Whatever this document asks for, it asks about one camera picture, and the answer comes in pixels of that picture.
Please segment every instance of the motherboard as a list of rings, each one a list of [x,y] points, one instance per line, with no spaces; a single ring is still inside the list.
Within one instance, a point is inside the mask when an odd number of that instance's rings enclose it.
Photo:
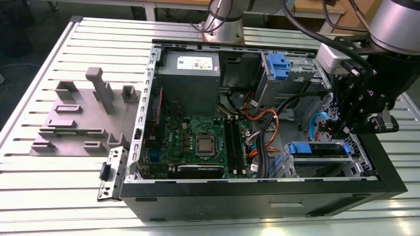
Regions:
[[[142,175],[149,179],[251,177],[243,145],[249,125],[245,119],[167,116],[162,146],[147,149]]]

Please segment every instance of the table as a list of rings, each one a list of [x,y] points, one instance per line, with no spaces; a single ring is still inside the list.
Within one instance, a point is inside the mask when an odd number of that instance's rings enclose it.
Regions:
[[[245,43],[311,48],[299,32],[245,28]],[[143,88],[151,38],[199,40],[187,24],[83,18],[70,22],[0,132],[0,233],[53,235],[420,235],[420,113],[406,94],[390,113],[399,132],[379,134],[407,192],[331,217],[141,222],[122,202],[95,202],[105,157],[34,157],[29,148],[57,98],[59,80],[91,89],[101,67],[110,87]]]
[[[55,5],[49,0],[46,1],[50,9],[57,10]],[[74,3],[93,3],[105,5],[123,5],[123,6],[139,6],[143,7],[145,17],[147,21],[155,21],[155,8],[174,8],[186,10],[205,11],[210,0],[178,0],[182,3],[173,3],[173,0],[55,0]],[[322,5],[319,0],[289,0],[287,6],[291,7],[294,2],[293,15],[295,17],[323,19]],[[339,2],[335,2],[334,6],[326,6],[329,18],[333,24],[338,22],[341,15],[346,13],[346,9]],[[262,14],[255,12],[245,12],[249,14]],[[282,11],[271,14],[274,16],[283,16]],[[323,22],[319,32],[330,33],[333,28]]]

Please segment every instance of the cpu socket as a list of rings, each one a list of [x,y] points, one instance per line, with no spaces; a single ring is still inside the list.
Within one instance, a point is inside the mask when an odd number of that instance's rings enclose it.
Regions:
[[[213,133],[195,134],[195,155],[202,160],[209,160],[215,154],[215,139]]]

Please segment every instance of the blue latch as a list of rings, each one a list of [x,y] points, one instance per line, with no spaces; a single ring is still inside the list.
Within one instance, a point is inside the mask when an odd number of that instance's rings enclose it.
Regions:
[[[307,143],[289,144],[290,154],[311,153],[310,145]]]
[[[282,53],[267,54],[267,65],[275,80],[283,80],[290,72],[290,63]]]
[[[342,147],[343,147],[345,154],[346,155],[351,154],[351,148],[349,147],[349,145],[343,144]]]

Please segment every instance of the side panel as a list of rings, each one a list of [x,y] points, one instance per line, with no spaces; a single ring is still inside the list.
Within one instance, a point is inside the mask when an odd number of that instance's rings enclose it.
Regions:
[[[282,218],[331,215],[373,195],[286,194],[213,197],[122,198],[141,221]]]

